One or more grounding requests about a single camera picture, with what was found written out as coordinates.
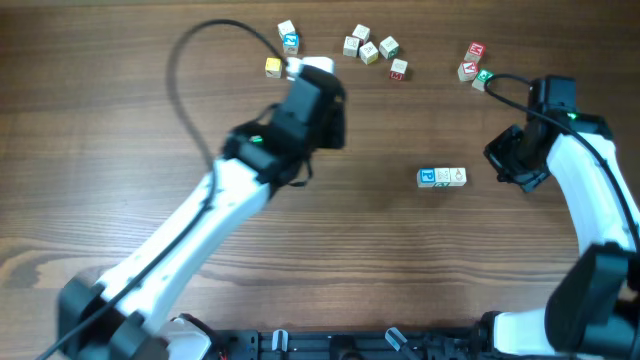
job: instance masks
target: black cable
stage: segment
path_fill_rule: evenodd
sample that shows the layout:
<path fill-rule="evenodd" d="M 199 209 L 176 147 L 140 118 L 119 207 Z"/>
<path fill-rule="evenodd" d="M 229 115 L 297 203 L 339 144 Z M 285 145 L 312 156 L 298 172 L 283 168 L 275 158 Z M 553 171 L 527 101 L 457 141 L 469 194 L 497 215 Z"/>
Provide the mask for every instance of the black cable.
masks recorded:
<path fill-rule="evenodd" d="M 196 143 L 198 150 L 200 151 L 204 161 L 206 162 L 206 166 L 207 166 L 207 169 L 209 170 L 210 178 L 211 178 L 211 180 L 209 181 L 209 189 L 207 191 L 207 196 L 202 202 L 202 207 L 198 210 L 198 212 L 195 214 L 193 219 L 191 219 L 189 224 L 185 226 L 185 228 L 180 232 L 180 234 L 178 234 L 178 236 L 176 236 L 176 238 L 164 250 L 162 250 L 162 252 L 160 252 L 158 256 L 156 256 L 147 266 L 145 266 L 144 269 L 142 269 L 142 271 L 138 273 L 138 275 L 136 275 L 133 279 L 131 279 L 131 281 L 129 281 L 129 283 L 122 290 L 120 290 L 118 294 L 116 294 L 113 298 L 111 298 L 111 300 L 109 300 L 104 306 L 102 306 L 96 312 L 94 312 L 89 317 L 87 317 L 84 321 L 78 324 L 71 331 L 66 333 L 62 338 L 56 341 L 55 344 L 51 345 L 45 352 L 43 352 L 37 359 L 49 358 L 58 349 L 62 348 L 62 346 L 64 346 L 69 340 L 77 336 L 81 331 L 88 328 L 91 324 L 96 322 L 100 317 L 102 317 L 109 310 L 115 307 L 115 305 L 120 300 L 122 300 L 122 298 L 124 298 L 129 292 L 131 292 L 131 290 L 136 288 L 138 284 L 140 284 L 142 280 L 144 280 L 144 278 L 167 255 L 169 255 L 171 251 L 173 251 L 173 249 L 187 236 L 187 234 L 189 234 L 189 232 L 194 228 L 194 226 L 198 223 L 198 221 L 200 221 L 202 216 L 208 210 L 211 209 L 211 206 L 213 204 L 213 198 L 215 195 L 215 188 L 216 188 L 216 184 L 215 184 L 216 177 L 215 177 L 213 155 L 211 155 L 211 152 L 209 150 L 209 147 L 207 146 L 206 141 L 204 140 L 204 138 L 202 137 L 202 135 L 200 134 L 196 126 L 191 121 L 189 114 L 187 113 L 182 103 L 180 93 L 178 91 L 176 74 L 178 72 L 178 63 L 180 60 L 180 56 L 182 55 L 182 52 L 185 46 L 187 45 L 187 43 L 189 42 L 189 40 L 200 30 L 203 30 L 205 28 L 208 28 L 214 25 L 230 25 L 230 26 L 236 26 L 243 30 L 246 30 L 247 32 L 253 34 L 256 38 L 258 38 L 258 40 L 262 41 L 262 43 L 266 45 L 267 48 L 276 57 L 278 57 L 280 60 L 282 60 L 282 62 L 285 65 L 287 65 L 287 61 L 284 59 L 284 57 L 282 57 L 278 53 L 276 48 L 273 47 L 273 45 L 271 45 L 271 43 L 269 43 L 269 41 L 264 36 L 262 36 L 262 34 L 258 33 L 252 27 L 244 23 L 241 23 L 239 21 L 228 20 L 228 19 L 216 19 L 216 20 L 205 21 L 193 26 L 191 29 L 187 30 L 184 34 L 182 34 L 182 36 L 180 36 L 180 39 L 178 39 L 178 41 L 174 44 L 173 48 L 171 49 L 171 54 L 169 56 L 169 61 L 167 63 L 167 73 L 166 73 L 167 94 L 169 97 L 169 101 L 173 106 L 173 109 L 176 115 L 178 116 L 178 119 L 180 119 L 185 129 L 187 130 L 187 132 L 189 133 L 193 141 Z M 266 114 L 266 111 L 268 110 L 263 111 L 263 114 L 261 116 L 264 116 Z"/>
<path fill-rule="evenodd" d="M 629 209 L 629 204 L 627 203 L 627 199 L 624 197 L 624 194 L 622 193 L 622 189 L 620 188 L 620 184 L 618 184 L 618 180 L 616 180 L 616 177 L 613 175 L 613 172 L 611 171 L 611 168 L 609 168 L 609 164 L 607 163 L 607 161 L 600 155 L 600 153 L 598 152 L 598 150 L 596 150 L 584 137 L 582 137 L 580 134 L 578 134 L 576 131 L 574 131 L 573 129 L 571 129 L 570 127 L 564 125 L 563 123 L 550 118 L 546 115 L 543 115 L 537 111 L 531 110 L 528 107 L 522 105 L 522 104 L 518 104 L 517 102 L 511 101 L 505 97 L 502 97 L 498 94 L 496 94 L 493 90 L 491 90 L 489 88 L 489 84 L 491 82 L 493 82 L 496 79 L 512 79 L 512 80 L 516 80 L 519 81 L 521 83 L 527 84 L 529 86 L 531 86 L 531 82 L 523 77 L 520 76 L 516 76 L 516 75 L 511 75 L 511 74 L 499 74 L 499 75 L 494 75 L 492 77 L 490 77 L 489 79 L 487 79 L 487 81 L 484 83 L 484 89 L 487 92 L 487 94 L 493 96 L 494 98 L 498 99 L 499 101 L 514 107 L 518 110 L 524 111 L 525 113 L 535 116 L 537 118 L 539 118 L 542 121 L 545 121 L 557 128 L 559 128 L 560 130 L 562 130 L 564 133 L 569 134 L 571 136 L 573 136 L 574 138 L 576 138 L 576 140 L 578 140 L 578 142 L 580 144 L 582 144 L 582 146 L 584 146 L 587 150 L 589 150 L 589 152 L 593 155 L 593 157 L 596 158 L 596 160 L 598 161 L 598 164 L 600 164 L 600 167 L 602 167 L 602 170 L 604 170 L 604 173 L 607 175 L 607 177 L 609 178 L 609 182 L 611 183 L 611 187 L 613 188 L 613 191 L 616 193 L 616 196 L 618 197 L 618 201 L 620 202 L 620 207 L 622 208 L 622 212 L 624 213 L 624 217 L 627 221 L 627 226 L 629 228 L 629 231 L 631 232 L 631 237 L 633 238 L 633 242 L 635 243 L 636 246 L 636 252 L 640 252 L 640 238 L 638 236 L 638 227 L 636 226 L 636 223 L 633 219 L 633 215 L 631 215 L 631 210 Z"/>
<path fill-rule="evenodd" d="M 264 108 L 264 110 L 262 110 L 262 112 L 260 113 L 260 115 L 258 115 L 258 117 L 256 117 L 253 120 L 250 120 L 249 122 L 259 122 L 260 120 L 262 120 L 263 117 L 265 117 L 270 111 L 275 110 L 278 106 L 280 106 L 280 103 L 273 103 L 269 106 L 267 106 L 266 108 Z"/>
<path fill-rule="evenodd" d="M 313 168 L 311 168 L 311 159 L 305 159 L 304 164 L 307 166 L 307 178 L 301 181 L 294 181 L 289 183 L 291 187 L 305 187 L 309 181 L 313 178 Z"/>

